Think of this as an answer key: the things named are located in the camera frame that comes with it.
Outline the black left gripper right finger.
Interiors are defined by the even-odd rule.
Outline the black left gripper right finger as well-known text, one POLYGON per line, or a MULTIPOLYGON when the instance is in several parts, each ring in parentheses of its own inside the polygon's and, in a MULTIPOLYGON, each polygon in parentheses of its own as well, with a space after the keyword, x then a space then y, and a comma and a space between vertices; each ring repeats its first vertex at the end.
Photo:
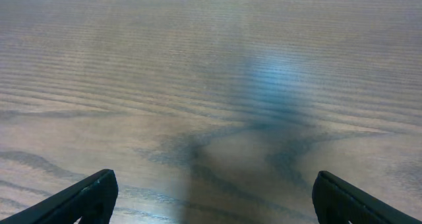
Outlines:
POLYGON ((312 201, 320 224, 421 224, 328 171, 319 171, 312 201))

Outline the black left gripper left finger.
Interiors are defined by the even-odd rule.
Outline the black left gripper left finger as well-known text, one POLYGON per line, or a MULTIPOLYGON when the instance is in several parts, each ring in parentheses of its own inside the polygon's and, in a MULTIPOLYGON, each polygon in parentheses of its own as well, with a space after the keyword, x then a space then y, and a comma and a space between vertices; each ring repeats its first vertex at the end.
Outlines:
POLYGON ((103 169, 1 224, 108 224, 118 191, 114 171, 103 169))

